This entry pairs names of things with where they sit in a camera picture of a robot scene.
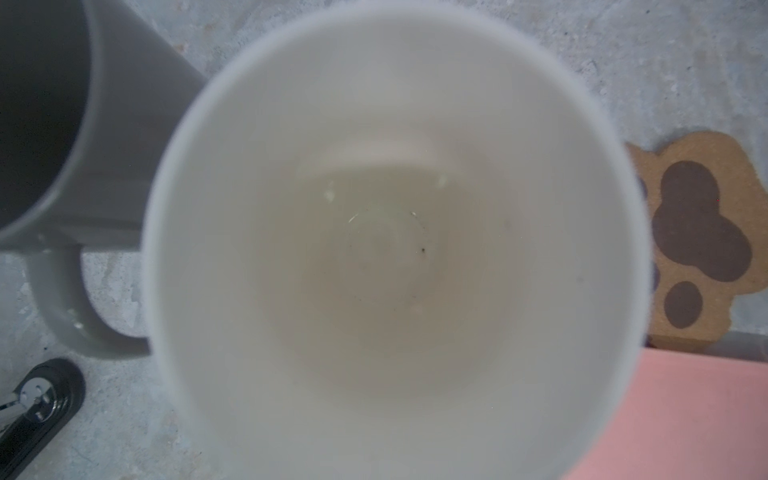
pink notebook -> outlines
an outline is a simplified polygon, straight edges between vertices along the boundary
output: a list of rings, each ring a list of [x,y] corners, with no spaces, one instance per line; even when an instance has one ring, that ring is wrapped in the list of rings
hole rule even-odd
[[[768,364],[646,349],[564,480],[768,480]]]

